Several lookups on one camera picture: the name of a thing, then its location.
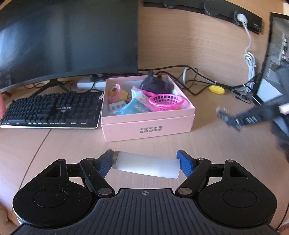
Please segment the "white cylindrical bottle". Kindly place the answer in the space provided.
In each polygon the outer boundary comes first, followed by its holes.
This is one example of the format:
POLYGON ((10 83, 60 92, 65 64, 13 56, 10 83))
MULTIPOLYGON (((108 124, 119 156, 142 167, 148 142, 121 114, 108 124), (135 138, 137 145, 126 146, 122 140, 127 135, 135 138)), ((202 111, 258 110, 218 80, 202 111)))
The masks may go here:
POLYGON ((180 160, 115 151, 112 157, 112 167, 124 172, 177 179, 180 160))

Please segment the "pink plastic basket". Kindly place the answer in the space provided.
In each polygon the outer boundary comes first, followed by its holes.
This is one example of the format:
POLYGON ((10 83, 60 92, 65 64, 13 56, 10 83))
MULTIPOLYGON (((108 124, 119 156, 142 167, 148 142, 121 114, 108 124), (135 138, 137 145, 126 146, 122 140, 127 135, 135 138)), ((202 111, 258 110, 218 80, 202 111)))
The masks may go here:
POLYGON ((159 94, 151 96, 148 102, 155 111, 177 110, 184 103, 184 98, 174 94, 159 94))

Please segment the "light blue snack packet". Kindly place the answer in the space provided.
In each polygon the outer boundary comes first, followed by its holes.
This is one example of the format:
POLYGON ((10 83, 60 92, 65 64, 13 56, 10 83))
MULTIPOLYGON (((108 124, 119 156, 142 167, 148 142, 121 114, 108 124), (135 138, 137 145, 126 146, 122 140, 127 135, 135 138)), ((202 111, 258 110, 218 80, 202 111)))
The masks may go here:
POLYGON ((130 115, 130 114, 142 114, 152 112, 151 104, 149 103, 149 97, 144 92, 136 88, 135 86, 131 89, 132 99, 131 101, 123 106, 122 108, 113 111, 116 115, 130 115))

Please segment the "black plush toy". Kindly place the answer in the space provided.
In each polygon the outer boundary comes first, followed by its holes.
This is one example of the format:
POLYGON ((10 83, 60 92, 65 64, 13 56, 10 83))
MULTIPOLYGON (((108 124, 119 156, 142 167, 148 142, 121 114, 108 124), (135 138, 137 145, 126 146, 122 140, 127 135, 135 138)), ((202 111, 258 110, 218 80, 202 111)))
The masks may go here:
POLYGON ((159 95, 172 93, 173 86, 164 81, 161 75, 154 76, 154 72, 150 70, 147 77, 141 82, 140 89, 159 95))

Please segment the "yellow toy corn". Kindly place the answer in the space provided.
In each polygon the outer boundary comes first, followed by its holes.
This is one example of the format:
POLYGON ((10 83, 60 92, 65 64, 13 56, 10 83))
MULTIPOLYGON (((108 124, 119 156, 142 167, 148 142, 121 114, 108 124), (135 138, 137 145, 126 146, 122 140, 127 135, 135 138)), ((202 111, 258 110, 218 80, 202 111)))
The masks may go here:
POLYGON ((215 93, 217 95, 224 95, 225 94, 225 88, 217 85, 211 85, 209 87, 209 91, 212 93, 215 93))

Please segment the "black mechanical keyboard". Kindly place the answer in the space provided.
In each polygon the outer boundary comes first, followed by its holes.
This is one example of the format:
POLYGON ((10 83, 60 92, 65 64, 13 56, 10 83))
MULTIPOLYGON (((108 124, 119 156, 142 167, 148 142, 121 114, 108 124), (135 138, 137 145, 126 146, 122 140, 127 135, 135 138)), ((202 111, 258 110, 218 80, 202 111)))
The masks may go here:
POLYGON ((50 93, 13 100, 1 128, 96 129, 102 92, 50 93))

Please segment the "pink cardboard box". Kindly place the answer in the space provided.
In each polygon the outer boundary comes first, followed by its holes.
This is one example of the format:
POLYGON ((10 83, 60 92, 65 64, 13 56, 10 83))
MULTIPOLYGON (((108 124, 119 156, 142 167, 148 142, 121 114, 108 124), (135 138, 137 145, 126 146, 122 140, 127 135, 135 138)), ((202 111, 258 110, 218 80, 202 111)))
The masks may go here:
POLYGON ((135 140, 190 132, 195 120, 195 107, 168 75, 162 79, 173 86, 173 93, 185 98, 180 109, 143 114, 116 115, 109 110, 108 94, 113 85, 130 92, 139 87, 145 76, 114 77, 106 80, 101 110, 101 128, 106 142, 135 140))

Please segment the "pink pig toy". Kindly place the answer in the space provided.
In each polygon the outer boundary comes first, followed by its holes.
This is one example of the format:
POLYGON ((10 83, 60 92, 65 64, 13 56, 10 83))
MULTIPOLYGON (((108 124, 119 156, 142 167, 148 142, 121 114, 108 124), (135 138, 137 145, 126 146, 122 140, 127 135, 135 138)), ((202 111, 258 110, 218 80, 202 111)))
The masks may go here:
POLYGON ((119 84, 113 85, 108 92, 109 103, 118 102, 121 95, 121 88, 119 84))

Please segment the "yellow duck toy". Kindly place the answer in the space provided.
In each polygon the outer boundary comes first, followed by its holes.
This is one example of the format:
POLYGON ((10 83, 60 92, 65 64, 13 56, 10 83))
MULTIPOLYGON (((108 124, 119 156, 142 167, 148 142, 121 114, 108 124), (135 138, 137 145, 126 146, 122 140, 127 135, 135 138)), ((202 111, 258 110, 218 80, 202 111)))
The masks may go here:
POLYGON ((118 99, 119 100, 124 100, 124 101, 127 101, 128 100, 128 95, 129 93, 125 90, 120 90, 120 94, 119 94, 119 97, 118 99))

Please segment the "white power strip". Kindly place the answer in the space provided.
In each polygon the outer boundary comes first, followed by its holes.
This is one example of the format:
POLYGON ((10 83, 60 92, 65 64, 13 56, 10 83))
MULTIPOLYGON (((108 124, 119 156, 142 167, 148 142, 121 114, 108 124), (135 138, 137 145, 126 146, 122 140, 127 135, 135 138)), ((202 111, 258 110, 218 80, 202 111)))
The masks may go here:
POLYGON ((97 80, 93 82, 88 77, 84 77, 77 82, 77 88, 79 90, 90 90, 90 89, 97 89, 103 91, 106 86, 106 81, 104 80, 97 80))

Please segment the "large black curved monitor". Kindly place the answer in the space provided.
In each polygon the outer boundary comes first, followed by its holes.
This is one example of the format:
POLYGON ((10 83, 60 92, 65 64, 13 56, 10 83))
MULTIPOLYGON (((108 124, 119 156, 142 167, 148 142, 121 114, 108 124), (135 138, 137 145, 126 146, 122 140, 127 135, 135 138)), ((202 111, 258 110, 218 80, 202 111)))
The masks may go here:
POLYGON ((1 91, 138 69, 138 1, 11 1, 1 9, 1 91))

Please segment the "black wall power rail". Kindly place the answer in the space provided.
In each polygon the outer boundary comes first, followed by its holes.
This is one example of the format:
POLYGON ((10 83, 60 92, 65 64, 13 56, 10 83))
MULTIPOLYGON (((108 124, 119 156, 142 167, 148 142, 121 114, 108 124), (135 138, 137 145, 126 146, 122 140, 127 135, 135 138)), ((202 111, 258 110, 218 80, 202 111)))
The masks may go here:
POLYGON ((262 18, 258 15, 229 1, 143 1, 144 7, 170 8, 206 14, 236 25, 242 25, 237 15, 243 14, 247 18, 248 30, 259 34, 262 31, 262 18))

